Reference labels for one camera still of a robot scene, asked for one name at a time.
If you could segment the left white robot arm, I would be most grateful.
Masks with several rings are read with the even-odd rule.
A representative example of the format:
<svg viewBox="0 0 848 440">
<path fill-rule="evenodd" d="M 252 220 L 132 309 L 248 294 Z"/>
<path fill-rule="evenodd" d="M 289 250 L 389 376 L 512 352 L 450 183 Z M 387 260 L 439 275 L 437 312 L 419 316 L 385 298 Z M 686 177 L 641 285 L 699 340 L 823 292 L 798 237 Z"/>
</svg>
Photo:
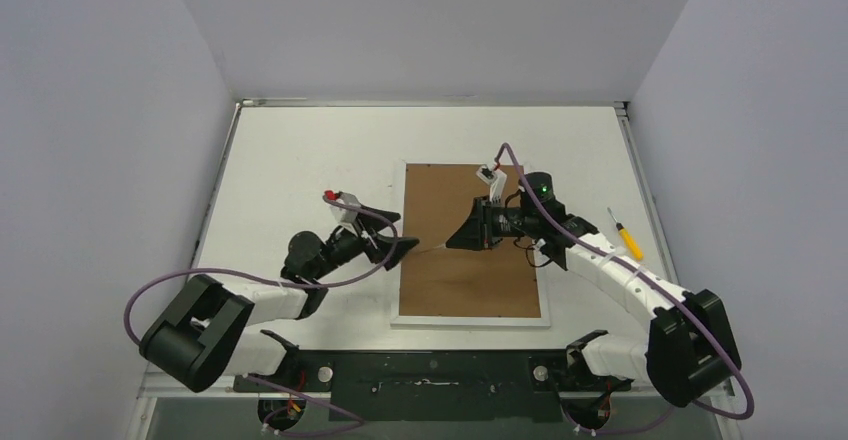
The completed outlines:
<svg viewBox="0 0 848 440">
<path fill-rule="evenodd" d="M 418 244 L 400 236 L 397 212 L 366 206 L 346 211 L 325 239 L 295 234 L 277 280 L 224 268 L 181 272 L 184 286 L 143 335 L 134 332 L 134 293 L 124 310 L 124 328 L 140 355 L 192 392 L 208 389 L 223 375 L 259 374 L 282 391 L 297 380 L 296 347 L 274 333 L 248 327 L 272 320 L 302 320 L 315 313 L 329 290 L 323 278 L 365 256 L 374 271 L 389 271 Z"/>
</svg>

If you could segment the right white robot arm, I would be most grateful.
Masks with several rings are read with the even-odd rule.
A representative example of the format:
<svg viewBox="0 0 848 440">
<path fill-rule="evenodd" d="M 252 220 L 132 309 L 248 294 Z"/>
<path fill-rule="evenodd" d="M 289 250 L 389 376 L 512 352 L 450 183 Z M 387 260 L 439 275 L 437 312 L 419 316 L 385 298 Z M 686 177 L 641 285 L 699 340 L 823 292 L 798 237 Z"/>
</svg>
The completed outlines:
<svg viewBox="0 0 848 440">
<path fill-rule="evenodd" d="M 647 382 L 670 404 L 685 407 L 740 373 L 717 295 L 670 283 L 616 248 L 595 225 L 566 210 L 546 172 L 525 175 L 512 196 L 503 194 L 507 175 L 500 168 L 483 165 L 477 176 L 489 192 L 474 198 L 447 248 L 483 251 L 507 238 L 528 238 L 533 250 L 593 284 L 646 333 L 638 339 L 595 330 L 572 342 L 565 362 L 572 385 L 588 389 L 609 377 Z"/>
</svg>

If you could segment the white picture frame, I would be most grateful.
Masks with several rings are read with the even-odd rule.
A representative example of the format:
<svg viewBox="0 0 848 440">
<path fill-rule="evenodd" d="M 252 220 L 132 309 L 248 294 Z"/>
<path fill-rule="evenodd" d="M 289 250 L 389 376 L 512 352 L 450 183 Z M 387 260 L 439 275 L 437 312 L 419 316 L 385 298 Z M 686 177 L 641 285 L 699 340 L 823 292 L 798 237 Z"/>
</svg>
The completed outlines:
<svg viewBox="0 0 848 440">
<path fill-rule="evenodd" d="M 488 194 L 475 164 L 400 162 L 393 209 L 402 233 L 420 240 L 391 280 L 389 323 L 394 328 L 531 328 L 552 321 L 543 273 L 510 242 L 492 250 L 443 249 L 468 217 L 473 200 Z"/>
</svg>

